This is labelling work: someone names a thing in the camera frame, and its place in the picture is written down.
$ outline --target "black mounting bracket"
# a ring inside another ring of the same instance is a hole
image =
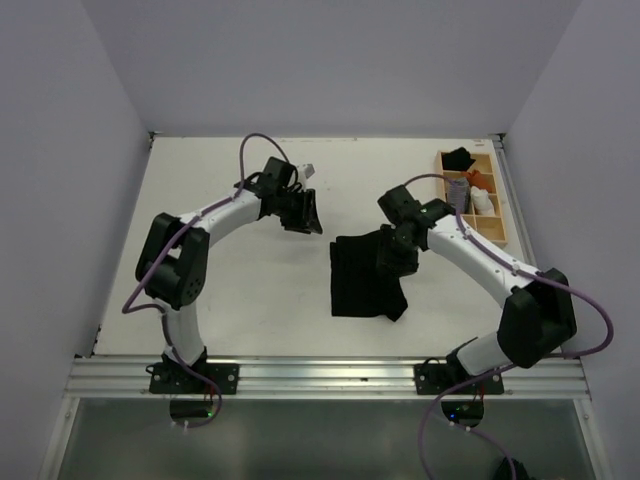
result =
[[[413,380],[416,384],[416,393],[418,395],[439,395],[447,388],[464,381],[464,379],[457,378],[452,374],[452,370],[452,366],[447,364],[444,358],[433,358],[414,365]],[[502,395],[504,393],[502,376],[496,373],[492,377],[461,388],[451,395],[474,395],[479,390],[483,390],[485,395]]]
[[[206,351],[190,367],[200,375],[210,378],[223,395],[235,395],[238,389],[240,366],[237,363],[207,363]],[[162,362],[154,363],[146,368],[151,374],[149,393],[167,395],[189,395],[208,393],[208,386],[198,378],[184,371],[180,364],[166,355]]]

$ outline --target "cable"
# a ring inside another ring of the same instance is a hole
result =
[[[278,152],[280,152],[280,155],[282,155],[282,159],[287,162],[287,163],[291,163],[289,161],[289,157],[287,157],[287,154],[284,153],[284,150],[282,149],[282,147],[280,147],[280,145],[278,145],[278,143],[271,138],[268,135],[265,135],[264,133],[250,133],[249,135],[247,135],[246,137],[244,137],[242,139],[242,142],[240,143],[240,184],[238,185],[238,189],[236,190],[236,192],[233,194],[233,198],[237,198],[238,195],[240,195],[240,192],[242,191],[242,189],[244,188],[244,182],[245,182],[245,178],[244,178],[244,147],[247,144],[247,142],[254,138],[254,137],[258,137],[258,138],[262,138],[264,140],[266,140],[267,142],[269,142],[271,145],[273,145],[274,147],[276,147],[276,149],[278,150]],[[294,184],[299,180],[299,173],[298,173],[298,169],[296,168],[294,170],[295,174],[296,174],[296,178],[294,180]]]
[[[235,191],[233,196],[223,198],[222,200],[220,200],[220,201],[218,201],[218,202],[216,202],[216,203],[214,203],[212,205],[209,205],[208,207],[205,207],[204,209],[202,209],[202,211],[199,214],[194,215],[194,217],[191,220],[189,220],[184,226],[182,226],[182,228],[180,228],[180,230],[178,230],[169,239],[169,241],[164,246],[164,248],[162,249],[160,254],[158,254],[158,257],[151,264],[151,267],[149,268],[149,270],[147,270],[147,273],[144,274],[144,276],[142,277],[142,280],[140,280],[138,285],[136,285],[136,287],[134,288],[133,292],[131,293],[131,295],[129,295],[129,298],[127,298],[127,300],[124,302],[124,305],[122,306],[122,313],[124,315],[130,314],[130,313],[139,312],[141,310],[146,310],[146,309],[154,309],[154,310],[157,310],[158,312],[160,312],[161,322],[162,322],[162,334],[164,335],[165,342],[167,343],[167,346],[171,349],[171,353],[173,354],[173,356],[176,359],[176,361],[178,362],[178,364],[180,364],[180,366],[182,367],[182,369],[185,372],[187,372],[189,375],[197,378],[198,380],[204,382],[205,384],[209,385],[213,389],[213,391],[216,393],[216,395],[218,397],[218,402],[216,404],[216,408],[215,408],[214,412],[212,413],[212,415],[209,418],[207,418],[206,420],[204,420],[202,422],[198,422],[198,423],[189,423],[188,421],[185,421],[183,426],[186,427],[186,428],[197,428],[197,427],[202,427],[204,425],[208,425],[209,423],[211,423],[213,421],[214,418],[216,418],[218,416],[218,413],[220,413],[220,409],[222,408],[222,393],[220,391],[220,388],[210,378],[207,378],[207,377],[205,377],[203,375],[200,375],[198,372],[194,371],[189,365],[187,365],[187,363],[179,355],[177,349],[175,348],[175,346],[173,344],[171,336],[169,334],[169,329],[168,329],[168,326],[167,326],[167,311],[162,306],[157,305],[155,303],[145,303],[145,304],[142,304],[142,305],[136,305],[135,307],[132,306],[132,305],[133,305],[133,302],[136,301],[136,299],[138,298],[140,293],[147,286],[147,284],[149,283],[149,280],[151,279],[151,277],[154,275],[154,273],[158,269],[158,266],[163,262],[163,260],[169,254],[169,251],[171,251],[171,249],[176,245],[176,243],[178,243],[180,238],[182,238],[182,236],[187,232],[187,230],[189,230],[196,223],[198,223],[198,221],[200,221],[202,219],[202,217],[204,217],[205,215],[208,215],[209,213],[217,210],[218,208],[223,207],[224,205],[227,205],[227,204],[231,203],[233,200],[235,200],[238,197],[238,195],[240,195],[240,192],[242,192],[242,189],[243,189],[244,183],[245,183],[244,147],[245,147],[247,141],[250,138],[253,138],[253,137],[260,137],[260,138],[263,138],[263,139],[267,140],[269,143],[271,143],[272,145],[274,145],[278,149],[278,151],[282,155],[284,161],[286,161],[287,163],[291,163],[289,161],[289,157],[287,157],[287,154],[280,147],[280,145],[278,145],[276,143],[276,141],[273,140],[268,135],[265,135],[263,133],[250,133],[249,135],[244,137],[242,139],[242,142],[240,143],[240,153],[238,155],[238,160],[239,160],[239,163],[240,163],[240,185],[238,185],[238,189]],[[295,169],[295,174],[296,174],[296,179],[295,179],[294,184],[298,181],[298,169],[297,168]]]
[[[416,177],[413,177],[409,180],[407,180],[404,183],[404,186],[409,186],[411,183],[415,182],[416,180],[419,180],[421,178],[440,178],[443,179],[447,182],[449,182],[450,184],[452,183],[451,179],[448,177],[445,177],[444,175],[440,175],[437,173],[427,173],[427,174],[423,174],[423,175],[418,175]],[[464,222],[462,220],[462,215],[461,215],[461,209],[459,205],[455,206],[455,210],[456,210],[456,222],[458,224],[458,228],[460,229],[461,232],[464,232],[466,235],[466,238],[473,243],[473,245],[475,245],[481,252],[483,252],[485,255],[487,255],[489,258],[491,258],[493,261],[495,261],[496,263],[498,263],[499,265],[501,265],[504,268],[507,268],[509,270],[512,270],[512,266],[506,262],[505,260],[503,260],[502,258],[500,258],[499,256],[497,256],[496,254],[494,254],[491,250],[489,250],[487,247],[485,247],[477,238],[475,238],[472,234],[469,233],[469,231],[467,230],[467,228],[464,225]],[[605,348],[607,348],[611,342],[613,341],[613,336],[614,336],[614,327],[613,327],[613,322],[611,321],[611,317],[609,316],[609,314],[607,313],[607,311],[604,309],[604,307],[602,305],[600,305],[595,299],[591,298],[589,295],[587,295],[586,293],[583,293],[575,288],[569,287],[568,285],[564,285],[562,283],[553,281],[553,280],[549,280],[547,278],[541,277],[538,274],[532,274],[529,272],[525,272],[523,270],[520,269],[516,269],[514,270],[514,273],[516,275],[519,275],[521,277],[530,279],[530,280],[534,280],[540,283],[544,283],[546,285],[549,285],[551,287],[554,288],[558,288],[560,290],[563,290],[567,293],[569,293],[570,295],[574,295],[578,298],[580,298],[581,300],[584,300],[585,302],[587,302],[589,305],[591,305],[593,308],[596,309],[596,311],[602,316],[602,319],[605,322],[605,325],[607,327],[607,335],[605,336],[605,339],[602,341],[602,343],[600,343],[599,345],[596,345],[595,347],[592,348],[587,348],[585,350],[580,350],[577,352],[566,352],[566,353],[552,353],[550,355],[547,355],[545,358],[576,358],[576,357],[581,357],[581,356],[587,356],[587,355],[593,355],[594,353],[598,353],[601,352],[602,350],[604,350]],[[427,408],[427,410],[425,411],[424,415],[422,416],[422,419],[420,420],[420,424],[419,424],[419,428],[418,428],[418,448],[419,448],[419,452],[420,452],[420,462],[422,463],[422,467],[425,471],[425,473],[427,474],[427,477],[429,477],[430,479],[435,478],[433,476],[433,472],[431,471],[431,469],[429,468],[427,461],[425,459],[424,456],[424,439],[423,439],[423,434],[424,434],[424,428],[426,426],[427,420],[429,419],[429,417],[431,416],[431,414],[433,413],[433,411],[435,410],[436,405],[438,405],[440,403],[440,401],[446,396],[449,395],[451,393],[454,393],[466,386],[469,385],[473,385],[476,382],[482,381],[485,378],[489,378],[490,376],[493,375],[497,375],[500,373],[504,373],[506,371],[511,370],[512,368],[515,368],[515,365],[511,364],[511,365],[507,365],[505,367],[499,368],[497,370],[490,370],[488,372],[483,373],[482,375],[479,375],[477,377],[473,377],[470,378],[469,380],[466,380],[462,383],[459,383],[458,385],[454,385],[451,388],[448,388],[447,390],[445,390],[444,392],[442,392],[440,395],[438,395],[433,402],[431,402],[431,405],[429,405],[429,407]],[[506,457],[507,461],[509,462],[509,469],[511,470],[511,478],[512,480],[517,480],[516,479],[516,469],[515,469],[515,465],[513,464],[513,460],[511,455],[506,451],[506,449],[504,447],[502,447],[502,445],[500,445],[500,443],[498,443],[497,440],[495,440],[494,438],[492,438],[491,436],[489,436],[488,434],[481,432],[481,431],[477,431],[474,429],[466,429],[465,427],[459,426],[461,429],[473,433],[474,435],[483,438],[484,440],[488,441],[489,443],[493,444],[495,447],[497,447]]]

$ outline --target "orange object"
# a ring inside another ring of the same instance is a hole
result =
[[[484,175],[482,175],[482,173],[480,173],[478,170],[462,172],[462,175],[464,176],[464,178],[469,180],[469,185],[471,185],[472,187],[478,187],[482,190],[486,190],[489,193],[494,193],[489,181],[484,178]]]

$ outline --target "glass panel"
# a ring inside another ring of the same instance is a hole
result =
[[[184,434],[162,400],[85,400],[60,479],[423,478],[416,429],[425,401],[227,401],[212,424]],[[571,401],[487,401],[480,428],[536,478],[594,479]],[[499,452],[427,426],[437,478],[492,478]]]

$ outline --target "aluminum frame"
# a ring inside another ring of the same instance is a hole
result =
[[[65,394],[72,398],[176,398],[148,392],[145,367],[154,356],[112,356],[76,359]],[[420,358],[209,358],[209,363],[240,365],[237,393],[225,399],[286,400],[432,400],[418,396],[413,365]],[[496,400],[588,399],[578,360],[544,360],[529,370],[503,375],[505,394]],[[180,395],[199,399],[202,395]]]

